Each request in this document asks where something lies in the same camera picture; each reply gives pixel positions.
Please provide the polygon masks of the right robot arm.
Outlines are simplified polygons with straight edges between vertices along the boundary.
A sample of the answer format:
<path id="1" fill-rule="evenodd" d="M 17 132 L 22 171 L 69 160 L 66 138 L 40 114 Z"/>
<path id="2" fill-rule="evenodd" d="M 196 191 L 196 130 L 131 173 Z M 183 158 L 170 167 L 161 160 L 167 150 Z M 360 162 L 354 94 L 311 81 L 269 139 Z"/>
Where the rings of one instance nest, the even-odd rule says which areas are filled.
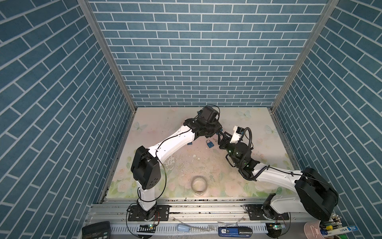
<path id="1" fill-rule="evenodd" d="M 261 209 L 272 220 L 286 213 L 307 213 L 321 220 L 329 220 L 338 204 L 338 192 L 315 169 L 286 170 L 261 163 L 251 157 L 252 131 L 234 127 L 234 133 L 218 131 L 218 145 L 226 150 L 226 160 L 247 181 L 265 182 L 292 191 L 292 195 L 270 194 Z"/>

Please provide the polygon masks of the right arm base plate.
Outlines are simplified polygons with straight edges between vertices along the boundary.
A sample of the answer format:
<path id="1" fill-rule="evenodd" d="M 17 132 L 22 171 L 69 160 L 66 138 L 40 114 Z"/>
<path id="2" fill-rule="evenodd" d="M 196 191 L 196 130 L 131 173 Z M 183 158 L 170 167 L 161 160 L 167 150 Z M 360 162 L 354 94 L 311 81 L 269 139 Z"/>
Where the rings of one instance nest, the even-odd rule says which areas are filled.
<path id="1" fill-rule="evenodd" d="M 256 220 L 281 220 L 286 221 L 290 219 L 288 213 L 279 214 L 273 210 L 270 206 L 264 206 L 260 204 L 249 204 L 244 206 L 251 221 Z"/>

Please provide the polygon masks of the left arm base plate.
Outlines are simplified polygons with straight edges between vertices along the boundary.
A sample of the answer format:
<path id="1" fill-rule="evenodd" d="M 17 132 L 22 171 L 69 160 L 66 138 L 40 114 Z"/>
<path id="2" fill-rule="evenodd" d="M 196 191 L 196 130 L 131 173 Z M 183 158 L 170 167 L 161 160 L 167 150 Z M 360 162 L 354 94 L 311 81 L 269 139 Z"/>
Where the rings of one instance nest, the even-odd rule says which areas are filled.
<path id="1" fill-rule="evenodd" d="M 129 222 L 143 221 L 168 221 L 170 213 L 169 205 L 155 205 L 153 208 L 145 211 L 139 204 L 132 204 L 127 209 L 127 220 Z"/>

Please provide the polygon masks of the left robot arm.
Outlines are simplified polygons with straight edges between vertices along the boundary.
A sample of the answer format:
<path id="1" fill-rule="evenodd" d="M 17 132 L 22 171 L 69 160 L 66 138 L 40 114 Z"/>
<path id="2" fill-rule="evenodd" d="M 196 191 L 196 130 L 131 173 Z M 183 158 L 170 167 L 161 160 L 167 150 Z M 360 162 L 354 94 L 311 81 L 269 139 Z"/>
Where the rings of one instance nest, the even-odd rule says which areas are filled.
<path id="1" fill-rule="evenodd" d="M 142 145 L 136 150 L 131 172 L 138 185 L 137 207 L 144 220 L 150 220 L 156 215 L 157 200 L 163 195 L 155 196 L 155 186 L 161 179 L 161 169 L 167 173 L 164 161 L 199 137 L 211 138 L 220 132 L 222 125 L 219 118 L 220 108 L 206 105 L 194 118 L 186 119 L 177 131 L 163 141 L 149 148 Z"/>

